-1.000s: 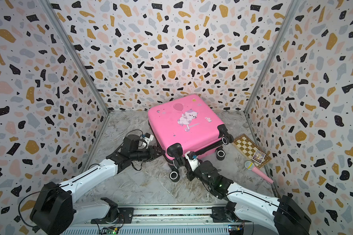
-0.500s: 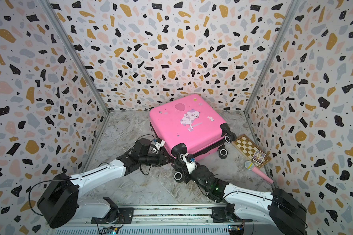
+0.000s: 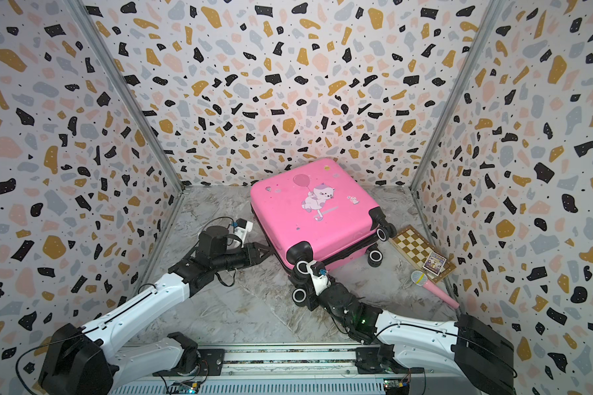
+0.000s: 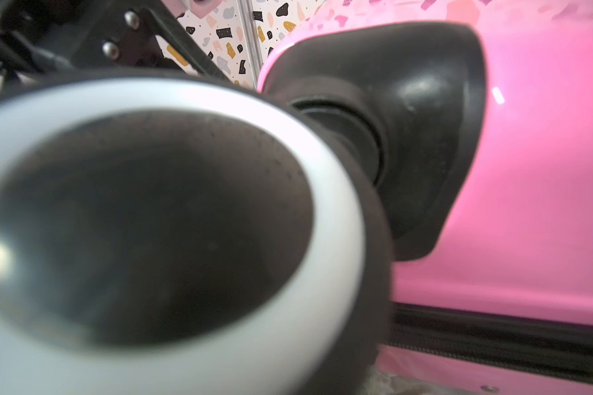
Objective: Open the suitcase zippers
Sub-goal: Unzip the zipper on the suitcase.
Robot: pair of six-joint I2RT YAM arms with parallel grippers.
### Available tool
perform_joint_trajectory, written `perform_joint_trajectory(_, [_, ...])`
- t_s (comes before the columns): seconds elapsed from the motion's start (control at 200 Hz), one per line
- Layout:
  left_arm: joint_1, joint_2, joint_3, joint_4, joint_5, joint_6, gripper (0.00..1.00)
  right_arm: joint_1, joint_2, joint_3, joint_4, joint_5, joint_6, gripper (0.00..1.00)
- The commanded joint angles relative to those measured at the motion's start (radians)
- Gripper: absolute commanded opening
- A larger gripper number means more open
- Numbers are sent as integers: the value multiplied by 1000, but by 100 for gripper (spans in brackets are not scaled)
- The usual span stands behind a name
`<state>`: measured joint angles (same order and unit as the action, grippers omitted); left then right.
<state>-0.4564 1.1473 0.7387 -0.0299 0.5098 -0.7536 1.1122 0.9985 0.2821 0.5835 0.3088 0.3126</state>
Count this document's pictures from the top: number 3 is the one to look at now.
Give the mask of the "pink hard-shell suitcase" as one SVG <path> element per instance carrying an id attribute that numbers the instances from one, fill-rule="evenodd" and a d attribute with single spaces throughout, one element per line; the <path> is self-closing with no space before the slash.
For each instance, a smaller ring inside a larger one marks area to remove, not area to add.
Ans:
<path id="1" fill-rule="evenodd" d="M 381 265 L 378 245 L 396 235 L 375 199 L 332 159 L 320 159 L 257 182 L 250 190 L 252 213 L 283 270 L 295 286 L 293 302 L 316 309 L 307 265 L 329 272 L 366 256 Z"/>

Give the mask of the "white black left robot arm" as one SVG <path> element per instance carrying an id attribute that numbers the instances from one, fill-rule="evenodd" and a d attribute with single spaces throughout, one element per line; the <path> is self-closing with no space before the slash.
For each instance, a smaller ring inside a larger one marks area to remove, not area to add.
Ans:
<path id="1" fill-rule="evenodd" d="M 169 309 L 198 294 L 220 272 L 234 272 L 263 263 L 273 249 L 246 242 L 213 225 L 199 234 L 190 251 L 151 286 L 98 319 L 57 330 L 38 378 L 49 394 L 107 394 L 117 388 L 165 371 L 194 372 L 198 345 L 180 332 L 158 342 L 133 348 L 127 342 Z"/>

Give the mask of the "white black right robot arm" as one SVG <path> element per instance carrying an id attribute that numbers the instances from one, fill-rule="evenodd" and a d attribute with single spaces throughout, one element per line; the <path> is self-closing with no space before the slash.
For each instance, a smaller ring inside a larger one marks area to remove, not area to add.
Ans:
<path id="1" fill-rule="evenodd" d="M 480 320 L 410 319 L 362 302 L 339 282 L 321 277 L 316 301 L 363 345 L 378 344 L 392 368 L 422 367 L 464 376 L 485 394 L 514 394 L 514 345 Z"/>

